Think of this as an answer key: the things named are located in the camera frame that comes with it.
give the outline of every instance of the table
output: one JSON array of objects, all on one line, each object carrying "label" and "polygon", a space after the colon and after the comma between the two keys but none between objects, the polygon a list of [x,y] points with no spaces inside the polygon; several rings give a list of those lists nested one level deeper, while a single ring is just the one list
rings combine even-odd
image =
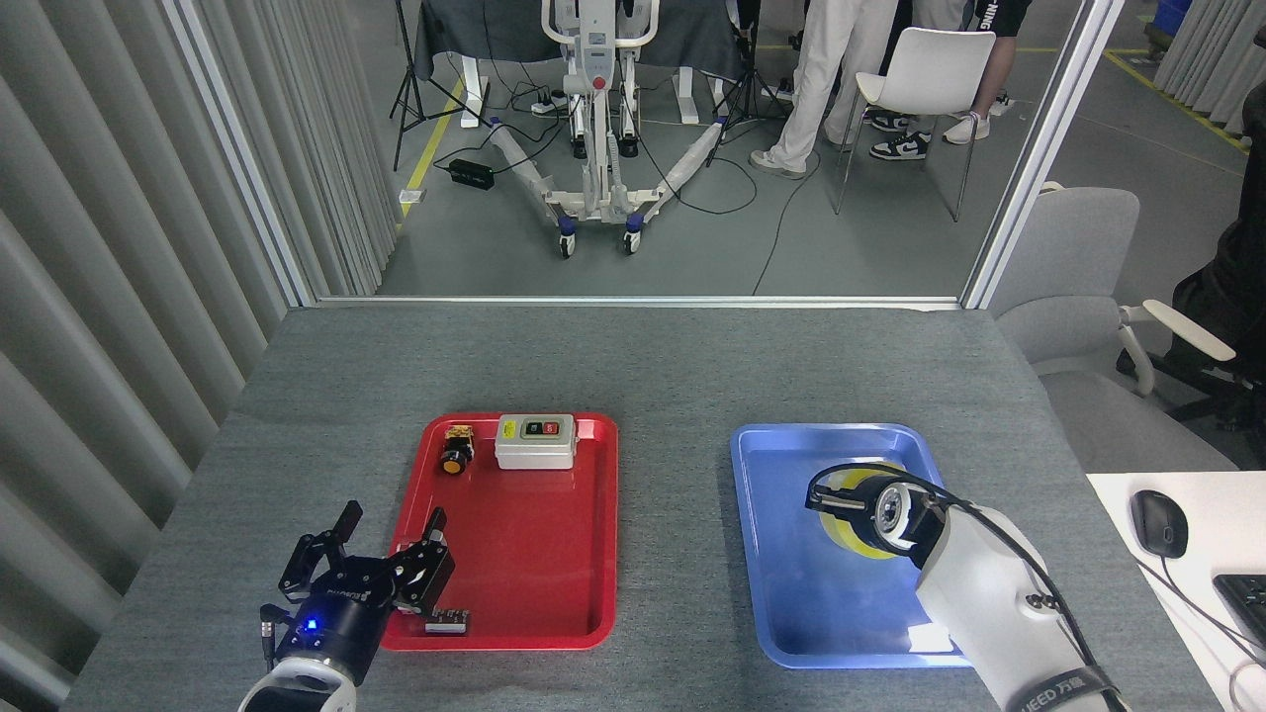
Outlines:
[{"label": "table", "polygon": [[[532,63],[561,57],[558,44],[541,30],[537,0],[423,0],[414,37],[418,77],[434,72],[436,54],[462,56],[465,104],[476,111],[487,86],[487,79],[479,73],[477,60]],[[662,0],[660,30],[642,48],[638,63],[681,67],[679,100],[690,98],[691,70],[737,80],[743,67],[724,0]],[[698,110],[694,117],[698,123]],[[461,125],[473,128],[479,119],[463,111]]]},{"label": "table", "polygon": [[430,303],[285,318],[63,709],[234,708],[298,536],[358,499],[348,551],[385,552],[423,427],[487,410],[618,423],[615,627],[589,651],[381,651],[362,709],[991,709],[968,669],[761,652],[729,457],[757,422],[914,428],[953,492],[1043,554],[1136,709],[1218,708],[984,312]]},{"label": "table", "polygon": [[[1174,583],[1193,602],[1223,623],[1238,628],[1213,588],[1217,574],[1266,574],[1266,518],[1238,497],[1266,489],[1266,473],[1112,473],[1087,475],[1104,509],[1129,552],[1161,571],[1158,557],[1138,546],[1129,516],[1129,498],[1141,489],[1165,493],[1182,508],[1190,540],[1188,551],[1169,563]],[[1246,709],[1266,708],[1266,670],[1252,665],[1238,647],[1215,631],[1156,579],[1147,576],[1165,613],[1177,628],[1209,687],[1225,709],[1233,709],[1228,685],[1236,677],[1236,698]]]}]

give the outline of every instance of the gray floor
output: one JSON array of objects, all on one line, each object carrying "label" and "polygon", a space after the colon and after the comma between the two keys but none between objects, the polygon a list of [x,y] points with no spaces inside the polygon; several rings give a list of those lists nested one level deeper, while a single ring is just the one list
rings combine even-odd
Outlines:
[{"label": "gray floor", "polygon": [[[727,215],[709,215],[672,204],[648,226],[642,250],[632,257],[619,250],[620,227],[591,223],[581,227],[576,255],[563,261],[553,229],[533,217],[510,174],[498,176],[503,180],[484,193],[456,185],[432,167],[420,186],[425,189],[424,201],[401,226],[399,247],[380,294],[957,295],[1029,129],[1055,49],[1062,44],[1077,5],[1075,0],[1051,0],[1031,8],[1008,81],[1017,104],[994,122],[990,138],[977,146],[958,223],[951,220],[946,201],[957,185],[962,148],[937,146],[927,174],[918,163],[882,163],[860,155],[843,212],[837,217],[829,196],[839,179],[829,144],[819,142],[822,167],[803,185],[747,168],[746,155],[775,141],[780,124],[771,120],[742,136],[746,127],[733,130],[730,136],[738,138],[719,156],[738,166],[715,163],[685,190],[686,199],[703,208],[724,210],[755,198],[749,205]],[[417,6],[417,0],[405,3],[410,32]],[[394,5],[362,1],[349,9],[371,95],[379,98],[382,109],[379,130],[390,162],[396,124],[387,119],[386,109],[404,66]],[[1142,27],[1155,10],[1155,0],[1129,0],[1109,48],[1146,48]],[[767,47],[761,53],[762,72],[770,81],[789,75],[796,60],[795,53],[779,47],[785,34],[766,32],[761,41]],[[1155,66],[1141,54],[1120,57],[1144,76],[1155,73]],[[562,71],[558,65],[534,65],[528,71],[536,82],[557,84]],[[499,68],[500,77],[484,65],[484,71],[492,75],[494,105],[506,101],[505,85],[525,79],[515,65],[501,63]],[[667,76],[666,70],[646,68],[639,84],[652,87]],[[456,73],[439,62],[436,80],[452,87]],[[423,99],[428,111],[438,111],[446,103],[438,90],[425,85]],[[706,105],[705,100],[703,87],[696,87],[700,106]],[[524,113],[492,113],[534,134],[549,127],[549,122]],[[671,85],[643,92],[643,118],[649,119],[642,127],[647,144],[663,170],[701,132],[700,127],[674,125],[677,119]],[[414,177],[438,124],[427,122],[405,136],[395,188],[405,188]],[[882,137],[866,130],[876,141]],[[482,136],[477,129],[458,128],[453,120],[441,136],[436,157],[476,146]],[[579,165],[570,157],[565,138],[548,147],[538,162],[542,174],[552,172],[561,186],[575,189]],[[491,148],[462,157],[504,165]],[[658,179],[644,155],[627,161],[624,167],[630,185],[649,188]],[[1167,302],[1174,284],[1213,255],[1218,236],[1234,215],[1243,167],[1241,149],[1103,58],[1050,179],[1065,185],[1124,188],[1139,196],[1138,231],[1117,290],[1120,302],[1137,304],[1148,298]],[[1166,336],[1160,331],[1144,329],[1142,337],[1153,350],[1165,346]],[[1095,366],[1110,372],[1114,353],[1105,351]],[[1158,390],[1160,405],[1193,397],[1163,379]],[[1191,427],[1237,462],[1261,466],[1242,436],[1222,433],[1212,421]]]}]

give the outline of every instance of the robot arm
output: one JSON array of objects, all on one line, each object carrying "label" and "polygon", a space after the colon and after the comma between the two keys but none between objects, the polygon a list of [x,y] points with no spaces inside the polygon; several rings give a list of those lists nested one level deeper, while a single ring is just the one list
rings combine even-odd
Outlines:
[{"label": "robot arm", "polygon": [[[396,608],[427,616],[437,626],[428,622],[428,632],[465,632],[465,612],[436,611],[454,568],[444,511],[437,507],[422,538],[386,559],[343,552],[360,519],[361,505],[348,502],[333,527],[299,538],[277,583],[299,609],[292,617],[277,606],[260,609],[268,674],[238,712],[356,712],[356,688]],[[313,580],[322,557],[329,570]],[[287,627],[280,645],[277,623]]]},{"label": "robot arm", "polygon": [[823,470],[809,484],[805,507],[824,514],[837,544],[871,556],[908,556],[922,570],[915,595],[950,631],[1000,709],[1127,709],[1066,614],[1041,556],[999,512],[882,464]]}]

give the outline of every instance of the curtain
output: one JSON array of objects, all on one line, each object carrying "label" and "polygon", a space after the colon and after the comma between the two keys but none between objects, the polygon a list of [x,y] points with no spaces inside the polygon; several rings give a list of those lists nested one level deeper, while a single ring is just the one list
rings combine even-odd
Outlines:
[{"label": "curtain", "polygon": [[1228,133],[1243,133],[1244,96],[1266,81],[1266,49],[1253,46],[1262,24],[1260,0],[1195,0],[1156,71],[1156,86]]},{"label": "curtain", "polygon": [[337,0],[0,9],[0,709],[56,709],[287,308],[395,205]]}]

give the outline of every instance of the yellow floor line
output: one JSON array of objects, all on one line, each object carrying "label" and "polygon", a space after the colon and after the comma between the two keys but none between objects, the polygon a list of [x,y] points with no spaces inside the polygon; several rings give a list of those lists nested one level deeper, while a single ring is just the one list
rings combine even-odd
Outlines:
[{"label": "yellow floor line", "polygon": [[1125,54],[1125,53],[1127,52],[1123,51],[1123,49],[1105,49],[1104,51],[1104,57],[1106,57],[1109,62],[1112,62],[1112,63],[1117,65],[1118,67],[1120,67],[1123,72],[1125,72],[1127,75],[1129,75],[1129,76],[1134,77],[1136,80],[1138,80],[1139,84],[1142,84],[1143,86],[1151,89],[1156,94],[1161,95],[1170,104],[1174,104],[1175,106],[1177,106],[1184,114],[1186,114],[1188,117],[1190,117],[1191,119],[1194,119],[1198,124],[1203,125],[1204,128],[1206,128],[1206,129],[1212,130],[1213,133],[1215,133],[1217,136],[1222,137],[1222,139],[1225,141],[1227,143],[1234,146],[1241,153],[1243,153],[1244,156],[1248,155],[1248,148],[1243,143],[1239,143],[1239,139],[1237,139],[1236,137],[1231,136],[1229,133],[1222,130],[1220,128],[1218,128],[1217,125],[1214,125],[1214,123],[1210,122],[1209,119],[1201,117],[1200,114],[1196,114],[1195,111],[1193,111],[1191,109],[1189,109],[1185,104],[1182,104],[1177,99],[1175,99],[1175,98],[1170,96],[1169,94],[1161,91],[1155,84],[1151,82],[1151,80],[1148,80],[1146,76],[1138,73],[1138,71],[1134,67],[1129,66],[1129,63],[1127,63],[1124,60],[1122,60],[1120,57],[1117,56],[1117,54]]},{"label": "yellow floor line", "polygon": [[[457,84],[453,85],[453,91],[451,94],[457,96],[457,92],[461,90],[462,80],[457,80]],[[422,157],[418,158],[418,166],[413,170],[413,175],[409,177],[409,185],[405,186],[405,190],[418,190],[422,188],[422,180],[427,177],[427,168],[429,168],[430,162],[436,160],[436,152],[439,151],[439,142],[443,141],[444,130],[448,129],[448,120],[453,118],[453,114],[449,114],[448,111],[452,111],[456,108],[457,101],[452,99],[444,104],[444,115],[439,117],[439,123],[436,124],[436,129],[430,132],[430,141],[427,142],[427,147],[422,151]],[[404,218],[409,217],[409,210],[414,205],[415,203],[405,203],[400,207],[400,212],[404,214]],[[404,223],[396,226],[396,229],[400,229],[403,226]]]}]

